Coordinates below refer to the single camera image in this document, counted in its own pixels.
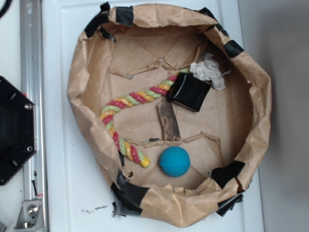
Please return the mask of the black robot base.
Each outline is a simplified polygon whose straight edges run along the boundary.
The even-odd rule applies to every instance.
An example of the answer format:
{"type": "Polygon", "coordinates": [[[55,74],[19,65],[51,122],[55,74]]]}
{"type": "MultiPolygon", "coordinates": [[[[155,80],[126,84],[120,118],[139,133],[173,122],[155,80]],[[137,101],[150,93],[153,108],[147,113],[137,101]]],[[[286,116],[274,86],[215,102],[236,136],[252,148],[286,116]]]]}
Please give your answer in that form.
{"type": "Polygon", "coordinates": [[[0,78],[0,185],[6,185],[36,152],[34,104],[0,78]]]}

